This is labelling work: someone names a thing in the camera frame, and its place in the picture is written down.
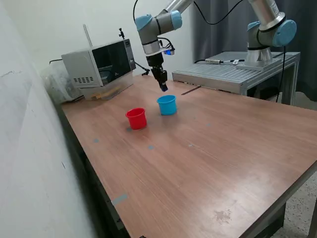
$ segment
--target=gray tape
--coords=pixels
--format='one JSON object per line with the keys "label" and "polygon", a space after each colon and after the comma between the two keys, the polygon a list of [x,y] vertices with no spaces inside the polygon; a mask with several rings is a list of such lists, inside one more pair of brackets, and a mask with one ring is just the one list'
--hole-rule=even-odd
{"label": "gray tape", "polygon": [[111,203],[113,204],[113,206],[117,205],[118,203],[122,202],[123,200],[127,199],[128,195],[124,194],[120,197],[117,197],[114,201],[111,201]]}

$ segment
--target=metal grate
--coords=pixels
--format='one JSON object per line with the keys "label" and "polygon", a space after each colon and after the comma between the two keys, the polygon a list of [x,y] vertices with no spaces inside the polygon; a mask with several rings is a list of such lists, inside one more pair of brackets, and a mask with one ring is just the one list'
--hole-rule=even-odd
{"label": "metal grate", "polygon": [[93,77],[84,77],[84,78],[74,78],[75,83],[83,84],[83,83],[92,83],[94,82]]}

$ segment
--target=wooden table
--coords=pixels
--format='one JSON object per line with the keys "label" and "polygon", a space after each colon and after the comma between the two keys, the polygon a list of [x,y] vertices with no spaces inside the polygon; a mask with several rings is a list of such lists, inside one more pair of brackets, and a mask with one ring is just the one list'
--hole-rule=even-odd
{"label": "wooden table", "polygon": [[[132,238],[254,238],[316,171],[317,112],[168,87],[178,105],[169,117],[149,76],[63,110]],[[135,107],[146,109],[140,131],[125,117]]]}

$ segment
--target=table leg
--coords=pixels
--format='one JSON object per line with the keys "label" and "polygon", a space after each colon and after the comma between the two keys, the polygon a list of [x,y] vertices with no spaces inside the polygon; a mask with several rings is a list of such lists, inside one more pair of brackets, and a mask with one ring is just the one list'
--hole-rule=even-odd
{"label": "table leg", "polygon": [[308,238],[317,238],[317,201],[314,208],[311,228],[309,230]]}
{"label": "table leg", "polygon": [[283,84],[282,84],[282,103],[287,105],[294,105],[295,103],[295,93],[297,85],[297,75],[298,75],[298,63],[285,69]]}
{"label": "table leg", "polygon": [[268,238],[274,235],[284,226],[286,204],[284,204],[277,213],[269,220],[269,225],[260,232],[255,238]]}

